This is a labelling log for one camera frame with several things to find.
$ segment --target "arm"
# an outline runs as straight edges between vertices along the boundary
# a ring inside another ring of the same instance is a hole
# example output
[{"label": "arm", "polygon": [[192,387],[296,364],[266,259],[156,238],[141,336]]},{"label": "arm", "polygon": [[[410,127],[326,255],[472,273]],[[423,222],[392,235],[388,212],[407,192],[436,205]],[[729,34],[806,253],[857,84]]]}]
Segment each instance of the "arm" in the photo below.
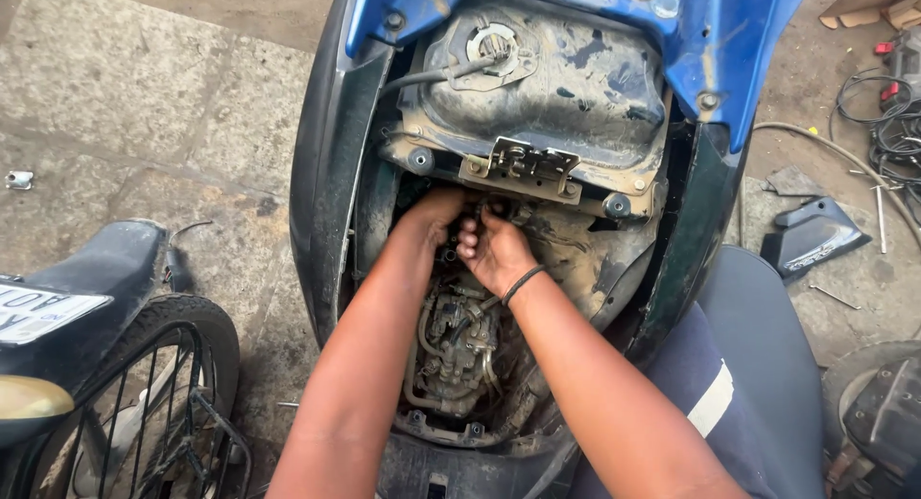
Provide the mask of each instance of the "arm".
[{"label": "arm", "polygon": [[[458,254],[496,295],[537,265],[524,235],[483,211],[465,221]],[[697,429],[608,343],[547,275],[531,277],[509,307],[579,446],[612,496],[747,497]]]},{"label": "arm", "polygon": [[307,380],[267,499],[373,497],[415,322],[461,190],[433,190],[390,233]]}]

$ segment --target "white stripe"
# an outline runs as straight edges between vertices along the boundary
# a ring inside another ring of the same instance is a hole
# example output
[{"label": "white stripe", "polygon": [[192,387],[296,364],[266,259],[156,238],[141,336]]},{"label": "white stripe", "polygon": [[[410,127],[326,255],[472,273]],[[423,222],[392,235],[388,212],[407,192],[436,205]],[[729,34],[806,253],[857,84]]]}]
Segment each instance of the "white stripe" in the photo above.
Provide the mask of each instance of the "white stripe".
[{"label": "white stripe", "polygon": [[723,413],[730,407],[732,401],[732,375],[730,369],[726,367],[726,361],[720,359],[723,364],[717,378],[713,379],[704,396],[697,400],[697,405],[688,413],[688,420],[694,423],[697,432],[707,437],[710,431],[717,426],[717,422],[723,417]]}]

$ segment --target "person's left hand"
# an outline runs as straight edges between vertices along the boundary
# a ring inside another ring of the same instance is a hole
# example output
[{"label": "person's left hand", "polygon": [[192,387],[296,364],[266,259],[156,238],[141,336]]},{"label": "person's left hand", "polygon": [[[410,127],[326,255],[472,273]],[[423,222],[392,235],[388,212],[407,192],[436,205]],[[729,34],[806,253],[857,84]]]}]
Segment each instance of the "person's left hand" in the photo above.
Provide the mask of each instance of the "person's left hand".
[{"label": "person's left hand", "polygon": [[427,238],[440,246],[448,239],[448,224],[458,218],[467,202],[476,200],[459,187],[438,187],[422,197],[400,219],[416,222],[425,228]]}]

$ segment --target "person's right hand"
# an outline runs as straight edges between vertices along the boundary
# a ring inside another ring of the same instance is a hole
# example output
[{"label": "person's right hand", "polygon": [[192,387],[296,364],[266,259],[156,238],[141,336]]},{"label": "person's right hand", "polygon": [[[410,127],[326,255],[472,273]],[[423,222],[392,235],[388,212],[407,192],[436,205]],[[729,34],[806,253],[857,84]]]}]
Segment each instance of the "person's right hand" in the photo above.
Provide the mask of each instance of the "person's right hand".
[{"label": "person's right hand", "polygon": [[474,219],[460,223],[457,253],[476,279],[502,298],[537,261],[519,228],[498,218],[489,206],[483,206],[480,220],[484,230],[479,237]]}]

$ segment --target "wristband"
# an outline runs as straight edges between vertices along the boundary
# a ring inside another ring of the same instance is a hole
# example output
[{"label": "wristband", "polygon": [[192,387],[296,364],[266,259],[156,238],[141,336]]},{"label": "wristband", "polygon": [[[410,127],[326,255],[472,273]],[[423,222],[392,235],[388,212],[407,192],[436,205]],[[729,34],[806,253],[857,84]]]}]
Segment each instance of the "wristband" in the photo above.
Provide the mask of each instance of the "wristband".
[{"label": "wristband", "polygon": [[527,283],[528,280],[531,279],[531,276],[537,274],[538,272],[544,269],[546,269],[546,267],[544,267],[543,265],[538,265],[534,269],[531,269],[528,272],[526,272],[525,275],[522,276],[520,280],[516,281],[515,284],[512,285],[512,288],[508,289],[508,292],[506,293],[506,297],[502,298],[502,306],[508,306],[508,301],[511,300],[512,296],[514,296],[515,293],[518,291],[518,289],[521,288],[521,285],[524,285],[525,283]]}]

